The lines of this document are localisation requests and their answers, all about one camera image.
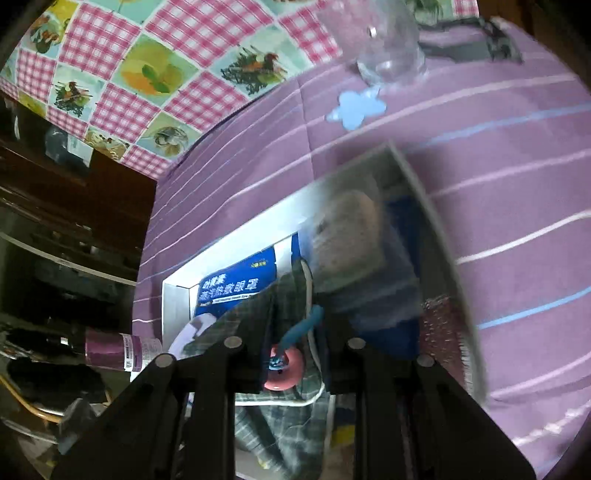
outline blue star-shaped object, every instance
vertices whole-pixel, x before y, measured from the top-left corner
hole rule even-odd
[[[370,87],[361,93],[347,90],[339,95],[339,106],[326,115],[329,122],[343,122],[346,130],[359,128],[366,116],[374,116],[386,111],[386,104],[376,97],[379,86]]]

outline open box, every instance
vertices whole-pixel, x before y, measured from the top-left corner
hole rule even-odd
[[[291,270],[291,237],[306,219],[323,211],[337,194],[362,189],[371,175],[381,196],[387,200],[414,196],[420,205],[418,250],[419,281],[424,299],[441,295],[454,297],[463,310],[465,329],[462,332],[464,355],[470,364],[466,386],[477,401],[485,398],[483,365],[469,310],[446,247],[444,230],[422,184],[404,159],[392,146],[383,145],[348,162],[332,174],[318,179],[260,213],[217,243],[208,247],[163,281],[162,340],[163,349],[175,354],[173,342],[190,323],[197,304],[199,283],[208,275],[230,267],[270,246],[275,249],[277,277]],[[251,454],[237,453],[236,471],[246,477],[266,479]]]

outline blue package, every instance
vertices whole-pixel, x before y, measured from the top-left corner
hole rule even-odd
[[[276,278],[275,249],[269,247],[202,279],[194,316],[211,313],[215,318],[220,318],[240,301],[269,286]]]

